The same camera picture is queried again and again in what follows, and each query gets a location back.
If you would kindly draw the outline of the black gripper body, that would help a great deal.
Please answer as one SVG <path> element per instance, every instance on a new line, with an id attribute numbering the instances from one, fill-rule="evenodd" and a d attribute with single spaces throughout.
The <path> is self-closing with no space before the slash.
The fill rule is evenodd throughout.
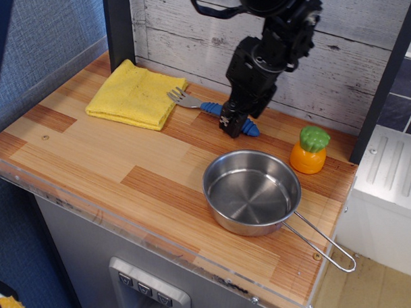
<path id="1" fill-rule="evenodd" d="M 282 51 L 270 48 L 266 42 L 248 36 L 234 51 L 226 78 L 231 95 L 223 107 L 249 115 L 252 104 L 263 95 L 285 70 Z"/>

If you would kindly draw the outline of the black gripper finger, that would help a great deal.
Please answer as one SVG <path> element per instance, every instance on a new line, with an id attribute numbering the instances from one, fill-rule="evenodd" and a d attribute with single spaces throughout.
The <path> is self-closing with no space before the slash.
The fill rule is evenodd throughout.
<path id="1" fill-rule="evenodd" d="M 264 112 L 276 90 L 277 87 L 272 85 L 266 92 L 264 92 L 263 95 L 252 104 L 249 115 L 254 119 L 257 119 Z"/>
<path id="2" fill-rule="evenodd" d="M 248 119 L 248 114 L 223 107 L 219 116 L 219 127 L 231 138 L 237 138 Z"/>

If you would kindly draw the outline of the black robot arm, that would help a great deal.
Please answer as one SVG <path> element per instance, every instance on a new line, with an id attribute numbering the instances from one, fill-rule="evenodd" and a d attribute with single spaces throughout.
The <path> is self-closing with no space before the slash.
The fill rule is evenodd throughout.
<path id="1" fill-rule="evenodd" d="M 245 11 L 264 18 L 260 38 L 248 36 L 237 46 L 228 70 L 231 95 L 223 105 L 219 127 L 232 138 L 246 120 L 257 118 L 275 94 L 282 72 L 293 72 L 311 48 L 320 20 L 320 0 L 240 0 Z"/>

